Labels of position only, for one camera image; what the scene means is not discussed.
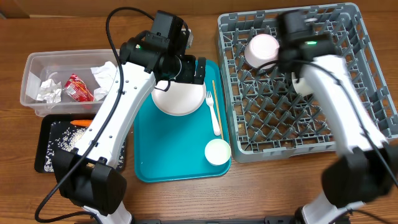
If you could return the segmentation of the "white napkin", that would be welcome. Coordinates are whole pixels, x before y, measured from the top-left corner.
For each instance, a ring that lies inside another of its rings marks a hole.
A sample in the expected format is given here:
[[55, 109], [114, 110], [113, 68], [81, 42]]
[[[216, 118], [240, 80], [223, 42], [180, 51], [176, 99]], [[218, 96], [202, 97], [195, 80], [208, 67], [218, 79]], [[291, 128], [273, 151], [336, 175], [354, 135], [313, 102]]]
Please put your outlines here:
[[108, 61], [100, 67], [92, 67], [91, 72], [99, 85], [99, 88], [93, 91], [96, 101], [102, 100], [108, 95], [117, 72], [114, 63]]

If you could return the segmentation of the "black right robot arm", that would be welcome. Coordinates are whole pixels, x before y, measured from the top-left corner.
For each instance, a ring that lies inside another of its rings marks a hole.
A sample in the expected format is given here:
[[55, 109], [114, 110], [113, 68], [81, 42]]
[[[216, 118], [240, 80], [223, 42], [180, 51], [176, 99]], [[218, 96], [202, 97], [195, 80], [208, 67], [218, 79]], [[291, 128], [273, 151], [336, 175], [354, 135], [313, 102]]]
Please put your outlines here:
[[277, 16], [278, 67], [295, 91], [313, 95], [327, 119], [339, 159], [322, 173], [322, 192], [292, 223], [336, 223], [397, 185], [397, 146], [389, 144], [352, 84], [329, 35], [316, 35], [301, 10]]

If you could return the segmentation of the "red snack wrapper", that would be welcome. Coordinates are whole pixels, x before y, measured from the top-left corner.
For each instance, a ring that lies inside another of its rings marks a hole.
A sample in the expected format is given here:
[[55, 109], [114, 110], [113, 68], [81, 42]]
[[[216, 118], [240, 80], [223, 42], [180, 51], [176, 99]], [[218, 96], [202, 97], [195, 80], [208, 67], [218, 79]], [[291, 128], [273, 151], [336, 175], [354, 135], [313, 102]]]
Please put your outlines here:
[[67, 80], [63, 90], [67, 95], [78, 102], [94, 101], [95, 99], [84, 81], [74, 73]]

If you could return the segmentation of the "white bowl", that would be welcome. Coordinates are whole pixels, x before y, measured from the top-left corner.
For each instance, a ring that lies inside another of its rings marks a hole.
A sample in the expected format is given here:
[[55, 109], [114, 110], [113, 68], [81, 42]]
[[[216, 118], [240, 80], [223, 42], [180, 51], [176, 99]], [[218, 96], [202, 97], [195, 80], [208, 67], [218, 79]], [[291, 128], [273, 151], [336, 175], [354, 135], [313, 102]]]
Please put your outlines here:
[[305, 78], [300, 78], [299, 76], [296, 76], [294, 72], [292, 72], [291, 76], [292, 84], [296, 93], [302, 96], [313, 94], [313, 90], [307, 83]]

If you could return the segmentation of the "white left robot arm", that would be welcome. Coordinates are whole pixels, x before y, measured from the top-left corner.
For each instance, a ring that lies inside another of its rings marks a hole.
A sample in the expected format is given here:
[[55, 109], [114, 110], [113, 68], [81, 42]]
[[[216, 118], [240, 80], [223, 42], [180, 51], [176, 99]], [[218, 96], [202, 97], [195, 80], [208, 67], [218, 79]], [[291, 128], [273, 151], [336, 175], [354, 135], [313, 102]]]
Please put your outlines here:
[[133, 121], [156, 84], [202, 86], [205, 59], [186, 54], [186, 22], [158, 11], [152, 27], [113, 49], [118, 65], [111, 89], [84, 135], [74, 147], [59, 149], [52, 159], [55, 191], [80, 207], [96, 223], [132, 223], [123, 204], [127, 182], [116, 170]]

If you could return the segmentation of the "orange carrot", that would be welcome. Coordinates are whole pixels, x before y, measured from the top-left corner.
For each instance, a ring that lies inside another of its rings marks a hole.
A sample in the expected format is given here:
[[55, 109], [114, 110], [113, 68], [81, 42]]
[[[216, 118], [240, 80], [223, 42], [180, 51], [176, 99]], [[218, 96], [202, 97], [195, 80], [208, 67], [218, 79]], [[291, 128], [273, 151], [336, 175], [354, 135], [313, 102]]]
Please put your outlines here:
[[91, 123], [92, 123], [91, 119], [79, 119], [70, 122], [70, 124], [74, 126], [82, 126], [82, 127], [89, 127]]

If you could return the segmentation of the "white paper cup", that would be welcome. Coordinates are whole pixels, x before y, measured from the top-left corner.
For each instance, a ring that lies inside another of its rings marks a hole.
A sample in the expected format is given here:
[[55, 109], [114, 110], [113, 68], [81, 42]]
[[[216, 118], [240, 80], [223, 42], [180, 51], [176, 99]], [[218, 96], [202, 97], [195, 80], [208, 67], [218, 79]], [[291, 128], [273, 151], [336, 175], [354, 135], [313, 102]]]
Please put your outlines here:
[[213, 139], [205, 146], [205, 157], [213, 166], [227, 163], [231, 157], [231, 148], [223, 139]]

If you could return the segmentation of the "pink plate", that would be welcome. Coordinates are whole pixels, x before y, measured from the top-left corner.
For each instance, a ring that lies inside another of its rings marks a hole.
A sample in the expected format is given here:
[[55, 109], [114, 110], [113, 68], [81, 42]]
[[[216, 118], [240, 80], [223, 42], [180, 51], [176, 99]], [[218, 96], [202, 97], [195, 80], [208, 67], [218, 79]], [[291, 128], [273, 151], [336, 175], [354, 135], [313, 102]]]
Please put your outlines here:
[[205, 84], [187, 84], [160, 81], [152, 91], [152, 100], [162, 112], [172, 116], [185, 116], [193, 113], [205, 100]]

